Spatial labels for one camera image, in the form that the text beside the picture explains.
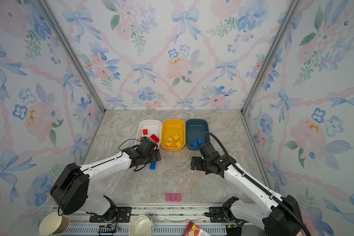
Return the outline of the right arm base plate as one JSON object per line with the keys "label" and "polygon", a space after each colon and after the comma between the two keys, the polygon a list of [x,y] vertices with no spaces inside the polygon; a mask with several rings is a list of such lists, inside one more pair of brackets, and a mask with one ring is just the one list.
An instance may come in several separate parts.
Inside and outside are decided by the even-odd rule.
{"label": "right arm base plate", "polygon": [[205,212],[205,216],[210,219],[211,223],[246,223],[245,220],[234,217],[234,215],[230,213],[229,209],[223,208],[222,206],[209,207],[208,212]]}

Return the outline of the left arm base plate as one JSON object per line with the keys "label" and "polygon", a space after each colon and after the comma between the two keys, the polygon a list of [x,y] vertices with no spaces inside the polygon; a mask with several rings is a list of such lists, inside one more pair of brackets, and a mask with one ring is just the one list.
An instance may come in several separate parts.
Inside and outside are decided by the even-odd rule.
{"label": "left arm base plate", "polygon": [[129,223],[131,211],[130,206],[119,206],[116,209],[111,207],[103,216],[92,214],[89,223]]}

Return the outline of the yellow curved lego piece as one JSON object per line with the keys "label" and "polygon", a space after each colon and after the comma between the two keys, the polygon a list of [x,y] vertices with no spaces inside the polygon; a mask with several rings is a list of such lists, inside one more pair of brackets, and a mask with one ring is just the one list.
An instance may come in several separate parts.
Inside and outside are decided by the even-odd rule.
{"label": "yellow curved lego piece", "polygon": [[173,141],[174,141],[174,139],[169,137],[169,138],[166,139],[165,145],[167,147],[170,147],[173,144]]}

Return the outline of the white plastic bin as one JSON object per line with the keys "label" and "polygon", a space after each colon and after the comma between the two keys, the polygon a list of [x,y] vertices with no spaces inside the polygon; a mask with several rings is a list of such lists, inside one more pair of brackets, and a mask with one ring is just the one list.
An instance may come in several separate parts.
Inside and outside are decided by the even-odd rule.
{"label": "white plastic bin", "polygon": [[[144,129],[148,130],[148,135],[143,135]],[[162,130],[162,122],[159,120],[143,120],[143,121],[141,121],[138,126],[138,131],[137,131],[136,138],[135,138],[136,139],[135,144],[138,145],[140,143],[141,137],[144,137],[144,136],[151,139],[150,136],[152,134],[155,134],[156,136],[158,136],[161,141],[161,130]]]}

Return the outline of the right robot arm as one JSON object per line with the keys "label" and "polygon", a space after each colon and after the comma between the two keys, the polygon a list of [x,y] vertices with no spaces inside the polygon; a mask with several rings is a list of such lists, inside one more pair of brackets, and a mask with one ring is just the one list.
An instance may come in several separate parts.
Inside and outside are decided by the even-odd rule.
{"label": "right robot arm", "polygon": [[231,197],[221,209],[210,209],[207,216],[212,222],[219,219],[229,223],[251,223],[263,229],[268,236],[296,236],[303,232],[304,222],[297,200],[266,187],[252,177],[227,152],[223,155],[210,142],[199,147],[201,156],[191,158],[191,169],[205,174],[219,175],[250,197],[254,204],[247,204],[238,197]]}

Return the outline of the yellow plastic bin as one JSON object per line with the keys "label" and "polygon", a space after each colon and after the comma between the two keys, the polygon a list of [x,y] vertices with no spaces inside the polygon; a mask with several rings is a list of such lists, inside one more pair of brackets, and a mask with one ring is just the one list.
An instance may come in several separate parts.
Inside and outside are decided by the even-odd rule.
{"label": "yellow plastic bin", "polygon": [[[174,140],[173,144],[170,147],[167,147],[165,145],[166,139],[169,137],[173,138],[173,136],[176,134],[180,136],[178,142],[181,142],[182,146],[177,147],[177,141]],[[162,124],[160,141],[160,145],[163,147],[163,149],[165,151],[182,151],[185,144],[185,122],[182,120],[165,120]]]}

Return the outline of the dark teal plastic bin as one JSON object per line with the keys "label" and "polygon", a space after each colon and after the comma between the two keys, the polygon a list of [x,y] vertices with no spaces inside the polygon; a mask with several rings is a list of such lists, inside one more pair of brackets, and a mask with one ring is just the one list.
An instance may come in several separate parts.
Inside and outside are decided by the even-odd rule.
{"label": "dark teal plastic bin", "polygon": [[208,122],[204,119],[189,119],[185,122],[185,140],[189,150],[199,150],[200,146],[193,147],[192,142],[202,139],[205,142],[205,133],[209,132]]}

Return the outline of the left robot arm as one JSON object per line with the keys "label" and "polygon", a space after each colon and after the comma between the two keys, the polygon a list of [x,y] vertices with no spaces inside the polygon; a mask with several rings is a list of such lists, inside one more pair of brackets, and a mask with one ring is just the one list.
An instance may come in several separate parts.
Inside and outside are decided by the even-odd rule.
{"label": "left robot arm", "polygon": [[77,211],[98,216],[111,222],[118,217],[117,206],[108,196],[96,197],[88,194],[90,184],[116,172],[135,168],[144,169],[149,163],[161,160],[158,144],[143,137],[138,145],[119,148],[119,152],[106,159],[78,166],[67,165],[50,190],[58,205],[58,215],[70,215]]}

